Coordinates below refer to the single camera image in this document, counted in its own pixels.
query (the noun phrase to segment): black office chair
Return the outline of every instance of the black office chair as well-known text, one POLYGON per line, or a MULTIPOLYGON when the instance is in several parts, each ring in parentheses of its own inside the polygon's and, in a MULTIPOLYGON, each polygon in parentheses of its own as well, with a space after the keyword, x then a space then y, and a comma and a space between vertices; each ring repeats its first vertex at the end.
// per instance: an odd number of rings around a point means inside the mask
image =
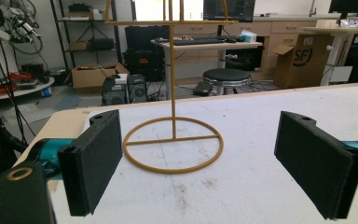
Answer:
POLYGON ((252 75, 248 72, 235 68, 215 68, 203 73, 204 82, 216 87, 214 95, 227 95, 228 88, 233 88, 237 93, 236 87, 249 85, 252 75))

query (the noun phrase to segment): brass ring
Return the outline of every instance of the brass ring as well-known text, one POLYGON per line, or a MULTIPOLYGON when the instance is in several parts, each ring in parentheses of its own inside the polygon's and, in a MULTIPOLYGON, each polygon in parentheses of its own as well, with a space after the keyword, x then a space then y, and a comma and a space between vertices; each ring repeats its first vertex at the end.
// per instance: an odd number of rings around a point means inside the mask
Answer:
POLYGON ((7 179, 11 180, 11 181, 17 181, 17 180, 21 180, 25 177, 27 177, 28 175, 30 175, 32 173, 33 169, 31 167, 21 167, 19 169, 16 169, 12 172, 10 172, 7 175, 7 179))
POLYGON ((135 133, 137 130, 141 129, 142 127, 151 124, 151 123, 155 123, 155 122, 159 122, 159 121, 165 121, 165 120, 172 120, 172 117, 166 117, 166 118, 160 118, 160 119, 151 119, 149 121, 146 121, 144 123, 139 124, 138 126, 136 126, 135 128, 133 128, 132 130, 129 131, 129 133, 126 135, 126 137, 124 138, 123 141, 123 149, 124 149, 124 154, 126 155, 126 157, 135 165, 137 165, 138 167, 145 169, 147 171, 150 172, 154 172, 154 173, 159 173, 159 174, 165 174, 165 175, 179 175, 179 174, 185 174, 185 173, 190 173, 190 172, 194 172, 197 170, 200 170, 210 164, 212 164, 214 161, 217 160, 217 158, 220 157, 220 155, 223 152, 223 138, 222 135, 211 125, 204 123, 202 121, 196 120, 196 119, 190 119, 190 118, 181 118, 178 117, 176 118, 178 120, 184 120, 184 121, 189 121, 189 122, 193 122, 193 123, 198 123, 199 125, 202 125, 206 128, 208 128, 209 130, 211 130, 214 135, 209 135, 209 136, 198 136, 198 137, 191 137, 191 138, 183 138, 183 139, 159 139, 159 140, 151 140, 151 141, 144 141, 141 144, 136 144, 136 142, 128 142, 130 136, 135 133), (209 160, 207 160, 206 162, 196 165, 196 166, 192 166, 192 167, 188 167, 188 168, 182 168, 182 169, 162 169, 162 168, 157 168, 157 167, 152 167, 146 164, 143 164, 139 161, 137 161, 135 158, 133 158, 133 156, 130 154, 130 152, 127 149, 128 145, 142 145, 142 144, 154 144, 154 143, 167 143, 167 142, 176 142, 176 141, 190 141, 190 140, 198 140, 198 139, 209 139, 209 138, 218 138, 219 142, 220 142, 220 147, 217 150, 216 154, 211 157, 209 160))

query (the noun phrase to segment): keyboard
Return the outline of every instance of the keyboard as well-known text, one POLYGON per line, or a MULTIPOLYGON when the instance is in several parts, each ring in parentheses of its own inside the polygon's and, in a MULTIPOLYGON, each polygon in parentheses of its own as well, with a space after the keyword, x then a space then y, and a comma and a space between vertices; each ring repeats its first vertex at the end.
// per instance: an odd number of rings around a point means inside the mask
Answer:
POLYGON ((237 35, 195 35, 193 39, 239 39, 237 35))
POLYGON ((224 40, 220 39, 194 39, 194 40, 173 40, 175 46, 201 45, 201 44, 221 44, 224 40))

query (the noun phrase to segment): computer monitor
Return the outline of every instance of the computer monitor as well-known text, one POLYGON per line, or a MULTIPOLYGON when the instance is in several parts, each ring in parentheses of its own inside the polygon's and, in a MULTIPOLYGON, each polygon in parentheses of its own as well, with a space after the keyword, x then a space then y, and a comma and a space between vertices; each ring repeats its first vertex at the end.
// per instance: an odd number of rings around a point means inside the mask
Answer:
MULTIPOLYGON (((204 0, 203 19, 219 21, 225 18, 222 0, 204 0)), ((227 18, 230 21, 253 22, 255 0, 227 0, 227 18)))
POLYGON ((329 13, 341 13, 341 19, 346 19, 348 13, 356 13, 358 15, 358 0, 332 0, 329 13))

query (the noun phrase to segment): gray floor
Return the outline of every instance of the gray floor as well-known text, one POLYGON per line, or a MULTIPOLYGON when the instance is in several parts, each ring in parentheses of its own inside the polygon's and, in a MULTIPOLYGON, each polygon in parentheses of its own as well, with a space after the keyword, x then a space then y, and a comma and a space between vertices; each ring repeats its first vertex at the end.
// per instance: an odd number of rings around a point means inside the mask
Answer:
MULTIPOLYGON (((161 82, 148 83, 147 93, 149 99, 155 101, 165 99, 163 84, 161 82)), ((195 87, 196 85, 176 86, 176 98, 205 97, 193 95, 195 87)), ((255 82, 250 86, 236 88, 238 94, 256 91, 274 91, 277 89, 269 81, 255 82)), ((42 97, 40 92, 34 92, 15 98, 15 102, 24 117, 23 133, 28 143, 31 143, 34 136, 39 133, 53 113, 66 109, 101 106, 102 104, 101 94, 78 95, 69 86, 52 86, 51 90, 52 94, 49 97, 42 97)), ((233 94, 233 90, 229 90, 228 94, 233 94)), ((0 114, 7 130, 21 139, 21 129, 15 117, 14 106, 9 100, 0 100, 0 114)))

